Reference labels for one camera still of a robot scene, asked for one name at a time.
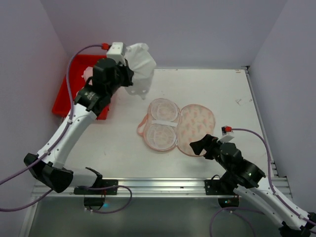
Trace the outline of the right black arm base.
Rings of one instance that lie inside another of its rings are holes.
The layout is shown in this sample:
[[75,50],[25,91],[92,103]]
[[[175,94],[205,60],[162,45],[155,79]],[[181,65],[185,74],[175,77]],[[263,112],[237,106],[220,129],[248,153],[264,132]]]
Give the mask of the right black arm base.
[[220,196],[217,200],[221,208],[239,207],[239,195],[236,195],[232,187],[219,175],[204,180],[204,189],[207,196]]

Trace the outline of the pink bra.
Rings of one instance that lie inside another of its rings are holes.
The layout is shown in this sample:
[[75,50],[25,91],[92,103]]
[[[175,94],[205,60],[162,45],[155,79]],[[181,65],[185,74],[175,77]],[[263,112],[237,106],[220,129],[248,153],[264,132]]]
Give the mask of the pink bra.
[[82,74],[82,78],[87,81],[91,76],[93,76],[93,68],[92,67],[87,67]]

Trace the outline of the red plastic tray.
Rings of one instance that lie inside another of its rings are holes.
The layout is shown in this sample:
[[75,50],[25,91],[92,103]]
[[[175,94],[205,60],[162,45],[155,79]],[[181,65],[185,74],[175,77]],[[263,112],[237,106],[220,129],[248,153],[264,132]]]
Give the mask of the red plastic tray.
[[[75,57],[70,67],[69,82],[73,100],[79,90],[85,85],[85,80],[81,77],[83,71],[87,67],[93,67],[105,55],[85,55],[80,54]],[[70,110],[70,99],[67,89],[66,77],[64,77],[59,92],[57,94],[55,103],[52,107],[52,113],[65,118]]]

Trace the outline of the peach floral mesh laundry bag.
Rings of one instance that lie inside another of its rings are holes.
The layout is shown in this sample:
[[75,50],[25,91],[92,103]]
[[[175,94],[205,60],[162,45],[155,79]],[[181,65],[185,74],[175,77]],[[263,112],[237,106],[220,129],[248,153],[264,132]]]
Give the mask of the peach floral mesh laundry bag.
[[157,152],[178,148],[187,156],[199,157],[205,151],[195,155],[190,143],[212,134],[214,127],[215,116],[209,108],[189,104],[180,109],[174,102],[158,98],[150,103],[137,133],[149,148]]

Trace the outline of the aluminium mounting rail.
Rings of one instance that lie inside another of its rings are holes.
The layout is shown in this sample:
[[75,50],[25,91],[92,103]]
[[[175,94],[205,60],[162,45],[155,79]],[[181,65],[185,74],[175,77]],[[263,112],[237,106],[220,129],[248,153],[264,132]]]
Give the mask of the aluminium mounting rail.
[[[223,198],[233,197],[221,191],[214,191],[210,184],[205,184],[206,178],[104,178],[103,182],[108,186],[127,186],[136,198]],[[272,178],[273,184],[288,198],[292,199],[292,193],[287,178]],[[32,190],[32,197],[40,197],[50,188],[36,182]],[[83,197],[76,195],[74,187],[68,187],[61,193],[51,192],[48,197]],[[129,191],[118,188],[116,194],[110,197],[129,197]]]

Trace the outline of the white bra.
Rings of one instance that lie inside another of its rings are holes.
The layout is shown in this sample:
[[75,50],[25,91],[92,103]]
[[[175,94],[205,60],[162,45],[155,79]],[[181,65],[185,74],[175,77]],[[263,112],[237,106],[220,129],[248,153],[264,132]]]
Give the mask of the white bra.
[[156,62],[149,53],[149,47],[145,43],[136,43],[126,48],[125,59],[132,76],[132,86],[125,88],[129,95],[138,95],[145,100],[149,93],[154,77]]

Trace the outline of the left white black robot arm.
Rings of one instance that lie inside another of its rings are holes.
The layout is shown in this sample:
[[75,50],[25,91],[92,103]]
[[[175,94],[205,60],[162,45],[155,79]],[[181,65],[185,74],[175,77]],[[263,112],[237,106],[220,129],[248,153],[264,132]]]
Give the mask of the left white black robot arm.
[[91,168],[92,180],[75,181],[74,171],[64,167],[70,151],[83,132],[97,119],[121,87],[132,86],[134,73],[128,61],[102,58],[93,66],[92,76],[77,92],[71,109],[55,134],[36,154],[28,153],[24,164],[32,176],[53,191],[61,193],[70,186],[94,186],[101,174]]

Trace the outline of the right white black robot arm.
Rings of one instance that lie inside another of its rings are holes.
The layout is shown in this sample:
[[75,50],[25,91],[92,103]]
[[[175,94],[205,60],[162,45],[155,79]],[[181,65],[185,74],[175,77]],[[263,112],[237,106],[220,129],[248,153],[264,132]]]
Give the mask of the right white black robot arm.
[[295,205],[259,167],[243,158],[234,143],[207,134],[190,146],[195,155],[215,160],[225,169],[216,190],[248,200],[278,226],[281,236],[309,237],[313,233],[315,213]]

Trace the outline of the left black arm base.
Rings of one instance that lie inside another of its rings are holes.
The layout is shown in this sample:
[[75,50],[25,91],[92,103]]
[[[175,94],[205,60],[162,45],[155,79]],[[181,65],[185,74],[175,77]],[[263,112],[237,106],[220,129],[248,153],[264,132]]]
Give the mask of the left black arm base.
[[74,177],[74,194],[75,195],[99,195],[100,198],[85,197],[83,200],[84,207],[98,214],[112,214],[114,211],[102,211],[101,208],[105,204],[106,195],[116,195],[118,191],[118,180],[103,179],[103,175],[98,171],[86,167],[85,173]]

